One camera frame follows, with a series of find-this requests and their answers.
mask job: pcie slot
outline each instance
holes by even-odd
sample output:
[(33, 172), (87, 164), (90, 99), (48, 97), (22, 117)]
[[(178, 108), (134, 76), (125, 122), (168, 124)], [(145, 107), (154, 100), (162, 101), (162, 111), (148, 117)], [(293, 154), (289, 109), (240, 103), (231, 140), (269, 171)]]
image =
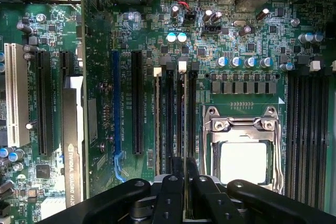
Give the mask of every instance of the pcie slot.
[(165, 138), (165, 152), (166, 152), (166, 170), (167, 174), (171, 173), (171, 158), (173, 157), (173, 143), (174, 143), (174, 69), (173, 66), (168, 66), (166, 69), (165, 78), (166, 90), (166, 138)]
[(143, 153), (143, 63), (142, 52), (132, 51), (132, 134), (133, 154)]
[(38, 152), (49, 155), (54, 151), (50, 53), (36, 52), (35, 59)]
[(74, 65), (74, 54), (69, 51), (60, 51), (59, 52), (59, 81), (60, 81), (60, 105), (61, 105), (61, 121), (60, 121), (60, 129), (61, 129), (61, 148), (62, 153), (64, 153), (64, 114), (63, 114), (63, 88), (64, 88), (64, 80), (66, 76), (72, 75), (75, 73), (75, 65)]
[(23, 54), (21, 45), (5, 43), (7, 145), (10, 147), (30, 142), (29, 131), (25, 128), (29, 121), (28, 67)]

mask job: white pci slot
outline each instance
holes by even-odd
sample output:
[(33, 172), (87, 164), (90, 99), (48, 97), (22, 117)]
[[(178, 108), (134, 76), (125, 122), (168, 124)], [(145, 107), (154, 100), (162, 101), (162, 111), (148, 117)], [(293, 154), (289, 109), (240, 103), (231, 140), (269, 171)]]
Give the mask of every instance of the white pci slot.
[(28, 65), (23, 58), (23, 47), (5, 43), (5, 78), (7, 106), (7, 135), (9, 147), (21, 147), (30, 142), (28, 102)]

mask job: blue pcie slot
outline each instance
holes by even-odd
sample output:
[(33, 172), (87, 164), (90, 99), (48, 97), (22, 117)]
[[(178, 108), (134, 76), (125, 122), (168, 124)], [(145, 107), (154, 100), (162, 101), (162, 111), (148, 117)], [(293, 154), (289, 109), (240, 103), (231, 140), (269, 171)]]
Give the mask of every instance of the blue pcie slot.
[(122, 182), (125, 179), (119, 174), (121, 172), (121, 160), (123, 151), (121, 150), (121, 127), (120, 127), (120, 105), (121, 105), (121, 83), (120, 83), (120, 54), (118, 51), (112, 52), (113, 69), (113, 115), (114, 115), (114, 172), (116, 178)]

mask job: motherboard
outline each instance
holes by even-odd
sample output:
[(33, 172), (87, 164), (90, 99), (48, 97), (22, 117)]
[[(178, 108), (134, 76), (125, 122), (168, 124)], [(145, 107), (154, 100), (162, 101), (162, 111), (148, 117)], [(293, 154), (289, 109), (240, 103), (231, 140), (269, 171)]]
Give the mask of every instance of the motherboard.
[(0, 223), (190, 160), (328, 212), (335, 3), (248, 3), (1, 3)]

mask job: electrolytic capacitor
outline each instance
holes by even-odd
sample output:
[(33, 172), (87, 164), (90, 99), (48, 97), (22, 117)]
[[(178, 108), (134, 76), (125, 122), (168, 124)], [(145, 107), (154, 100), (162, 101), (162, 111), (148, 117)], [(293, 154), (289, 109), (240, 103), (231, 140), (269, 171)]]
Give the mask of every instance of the electrolytic capacitor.
[(39, 50), (38, 47), (36, 46), (32, 46), (32, 45), (28, 45), (28, 44), (25, 44), (23, 46), (23, 51), (24, 52), (37, 52)]
[(251, 32), (251, 27), (245, 26), (243, 29), (239, 30), (237, 32), (237, 36), (245, 36)]
[(32, 130), (37, 126), (37, 120), (31, 121), (29, 123), (26, 123), (26, 129), (27, 130)]
[(273, 60), (270, 57), (260, 60), (260, 66), (262, 68), (269, 68), (270, 66), (272, 66), (272, 64)]
[(0, 149), (0, 157), (7, 157), (10, 153), (14, 151), (13, 147), (4, 147)]
[(25, 155), (25, 152), (21, 149), (17, 149), (15, 152), (12, 152), (8, 155), (8, 159), (11, 161), (11, 162), (16, 162), (20, 159), (22, 159)]
[(239, 57), (234, 57), (233, 59), (230, 60), (230, 66), (233, 68), (239, 67), (240, 65), (240, 58)]
[(176, 41), (176, 35), (175, 35), (175, 33), (169, 33), (167, 35), (167, 42), (169, 44), (172, 44), (172, 43), (175, 43), (175, 41)]
[(180, 12), (180, 8), (177, 5), (173, 5), (172, 10), (170, 12), (170, 16), (172, 18), (177, 18), (179, 12)]
[(282, 71), (287, 72), (294, 69), (294, 65), (292, 63), (281, 64), (279, 67)]
[(32, 34), (33, 33), (33, 29), (30, 27), (30, 26), (27, 26), (21, 22), (17, 23), (16, 24), (16, 28), (19, 30), (19, 31), (22, 31), (23, 33), (25, 34)]
[(298, 18), (292, 18), (290, 24), (292, 25), (292, 27), (298, 27), (300, 25), (300, 20)]
[(15, 172), (21, 172), (23, 170), (23, 164), (22, 163), (15, 163), (13, 166), (13, 171)]
[(300, 34), (298, 37), (298, 40), (300, 41), (300, 43), (305, 44), (308, 42), (312, 42), (314, 36), (312, 33), (306, 33), (306, 34)]
[(3, 194), (5, 191), (9, 189), (13, 189), (14, 183), (11, 180), (7, 180), (5, 183), (0, 185), (0, 194)]
[(35, 55), (32, 55), (32, 54), (26, 52), (25, 54), (23, 54), (23, 58), (24, 58), (26, 61), (30, 61), (30, 60), (34, 60), (34, 59), (35, 59)]
[(218, 22), (221, 18), (222, 18), (222, 13), (221, 13), (221, 12), (215, 12), (215, 13), (211, 16), (211, 22), (216, 23), (216, 22)]
[(267, 16), (267, 14), (269, 14), (269, 9), (265, 8), (256, 15), (256, 20), (258, 21), (263, 20)]
[(250, 57), (248, 59), (244, 60), (244, 66), (247, 68), (252, 68), (256, 64), (256, 59), (253, 57)]
[(177, 36), (177, 42), (179, 44), (184, 44), (187, 41), (187, 36), (185, 33), (179, 33)]
[(216, 60), (216, 65), (220, 68), (226, 66), (227, 65), (227, 59), (225, 57), (219, 57)]
[(209, 22), (211, 16), (212, 16), (212, 10), (206, 10), (202, 17), (203, 22)]
[(313, 40), (311, 41), (311, 43), (313, 44), (320, 43), (323, 41), (323, 39), (324, 39), (324, 36), (322, 33), (315, 33), (313, 35)]

